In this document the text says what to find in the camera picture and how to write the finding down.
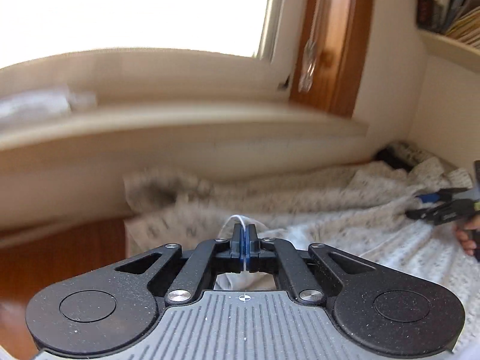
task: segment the metal screw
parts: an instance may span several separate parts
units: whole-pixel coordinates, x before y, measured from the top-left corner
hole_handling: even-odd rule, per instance
[[[323,292],[316,289],[305,289],[300,293],[299,297],[307,302],[318,302],[319,300],[322,300]]]
[[[191,293],[185,289],[176,289],[175,291],[169,292],[167,298],[172,302],[184,302],[191,298]]]

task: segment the shelf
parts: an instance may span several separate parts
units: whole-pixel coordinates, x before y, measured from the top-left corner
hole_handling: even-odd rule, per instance
[[[480,73],[480,50],[433,32],[419,30],[428,53]]]
[[[112,152],[197,143],[364,136],[368,126],[286,103],[181,102],[99,107],[0,133],[0,171]]]

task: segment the triangular cutout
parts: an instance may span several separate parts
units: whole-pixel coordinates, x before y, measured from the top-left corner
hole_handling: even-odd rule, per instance
[[[350,275],[357,275],[375,270],[375,268],[364,264],[363,262],[357,261],[356,259],[351,259],[350,257],[339,253],[328,253],[328,256],[335,261],[340,268]]]
[[[128,274],[141,275],[150,268],[155,261],[160,258],[160,253],[149,254],[148,256],[142,257],[141,259],[136,259],[135,261],[129,262],[128,264],[119,266],[115,268],[116,271],[126,272]]]

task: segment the patterned fabric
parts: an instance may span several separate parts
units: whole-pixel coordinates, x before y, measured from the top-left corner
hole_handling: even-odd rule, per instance
[[[452,225],[433,227],[405,218],[422,206],[419,193],[452,184],[440,161],[430,157],[407,174],[382,162],[339,166],[304,174],[219,184],[166,169],[127,177],[126,196],[141,213],[128,221],[131,252],[177,242],[229,237],[233,224],[255,224],[260,237],[278,237],[307,249],[322,242],[370,261],[439,283],[466,310],[455,348],[480,337],[480,264],[465,255]],[[274,288],[266,274],[224,274],[224,290]]]

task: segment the finger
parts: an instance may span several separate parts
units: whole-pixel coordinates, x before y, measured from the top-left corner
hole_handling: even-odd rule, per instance
[[[457,240],[459,241],[468,241],[469,240],[469,235],[462,230],[459,230],[455,233],[455,236],[457,237]]]
[[[465,223],[465,230],[476,230],[480,228],[480,215],[476,215],[471,221]]]
[[[474,250],[477,248],[477,244],[475,243],[475,241],[469,240],[462,242],[462,247],[465,250]]]

